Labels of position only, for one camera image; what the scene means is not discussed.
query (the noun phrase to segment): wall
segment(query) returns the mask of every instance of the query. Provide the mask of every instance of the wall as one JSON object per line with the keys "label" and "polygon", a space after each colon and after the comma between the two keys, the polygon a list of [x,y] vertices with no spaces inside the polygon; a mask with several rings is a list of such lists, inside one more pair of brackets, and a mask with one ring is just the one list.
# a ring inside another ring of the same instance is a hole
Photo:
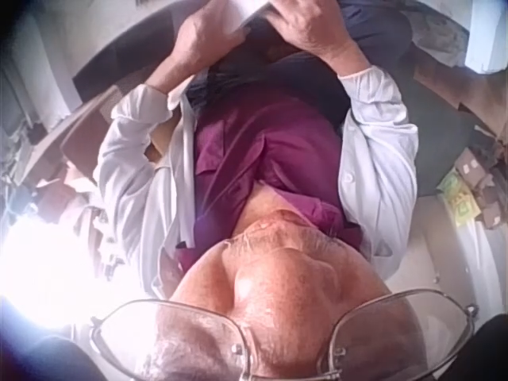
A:
{"label": "wall", "polygon": [[74,77],[82,100],[86,102],[115,83],[122,92],[130,90],[122,86],[125,77],[134,86],[146,79],[172,50],[172,15],[170,7],[145,18],[91,58]]}
{"label": "wall", "polygon": [[475,0],[472,12],[466,66],[481,74],[505,69],[508,5],[503,0]]}
{"label": "wall", "polygon": [[66,65],[75,76],[105,46],[146,17],[179,0],[48,0]]}
{"label": "wall", "polygon": [[38,22],[32,13],[26,13],[14,30],[8,51],[40,121],[48,129],[81,104],[59,54],[51,22]]}

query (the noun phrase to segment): purple shirt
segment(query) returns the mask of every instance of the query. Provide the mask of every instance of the purple shirt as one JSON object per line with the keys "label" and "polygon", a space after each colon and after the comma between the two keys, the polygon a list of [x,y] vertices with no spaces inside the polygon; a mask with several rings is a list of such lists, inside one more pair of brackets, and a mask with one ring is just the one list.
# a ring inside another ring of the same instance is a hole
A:
{"label": "purple shirt", "polygon": [[359,249],[337,178],[341,139],[313,107],[281,90],[242,87],[204,111],[195,133],[195,248],[178,248],[187,271],[230,238],[255,181],[273,187],[330,237]]}

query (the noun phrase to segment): neck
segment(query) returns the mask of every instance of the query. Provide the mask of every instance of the neck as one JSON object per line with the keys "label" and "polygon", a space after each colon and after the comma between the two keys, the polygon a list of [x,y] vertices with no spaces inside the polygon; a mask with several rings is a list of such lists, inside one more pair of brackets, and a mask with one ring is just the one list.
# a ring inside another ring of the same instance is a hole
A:
{"label": "neck", "polygon": [[289,202],[272,187],[254,183],[251,194],[238,218],[232,237],[242,234],[250,225],[276,210],[290,210],[300,214]]}

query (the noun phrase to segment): white paper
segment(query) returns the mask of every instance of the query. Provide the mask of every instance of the white paper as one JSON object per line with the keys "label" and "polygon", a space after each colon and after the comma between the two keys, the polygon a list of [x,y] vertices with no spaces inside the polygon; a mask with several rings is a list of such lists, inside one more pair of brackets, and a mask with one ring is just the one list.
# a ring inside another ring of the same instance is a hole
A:
{"label": "white paper", "polygon": [[268,3],[268,0],[229,0],[225,30],[232,33],[239,29]]}

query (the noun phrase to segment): clutter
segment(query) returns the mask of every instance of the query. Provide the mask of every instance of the clutter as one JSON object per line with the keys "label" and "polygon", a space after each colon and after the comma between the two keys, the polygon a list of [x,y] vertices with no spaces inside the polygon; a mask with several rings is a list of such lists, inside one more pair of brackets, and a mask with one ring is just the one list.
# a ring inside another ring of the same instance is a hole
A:
{"label": "clutter", "polygon": [[494,155],[497,160],[503,161],[508,165],[508,145],[507,144],[497,144],[495,147]]}
{"label": "clutter", "polygon": [[482,160],[469,148],[464,149],[456,160],[455,168],[471,189],[475,189],[488,174]]}
{"label": "clutter", "polygon": [[47,223],[58,223],[67,204],[76,196],[74,189],[66,185],[62,177],[37,188],[37,215]]}
{"label": "clutter", "polygon": [[34,123],[26,129],[26,137],[30,144],[34,146],[38,145],[47,135],[48,130],[42,123]]}
{"label": "clutter", "polygon": [[476,220],[481,221],[487,229],[495,229],[501,225],[504,220],[499,202],[495,202],[482,209],[482,213],[476,217]]}
{"label": "clutter", "polygon": [[495,229],[506,220],[506,166],[501,160],[495,164],[491,161],[466,148],[456,160],[455,168],[438,186],[452,209],[457,226],[475,218],[486,229]]}
{"label": "clutter", "polygon": [[478,131],[485,135],[486,137],[490,137],[492,139],[495,139],[495,135],[488,131],[487,129],[483,128],[481,125],[475,125],[475,131]]}
{"label": "clutter", "polygon": [[457,226],[480,215],[481,210],[473,193],[455,169],[452,169],[444,177],[437,189],[443,192],[444,199],[453,212],[453,219]]}
{"label": "clutter", "polygon": [[93,193],[97,190],[93,184],[78,168],[71,162],[67,162],[67,175],[65,176],[65,185],[73,188],[76,193]]}

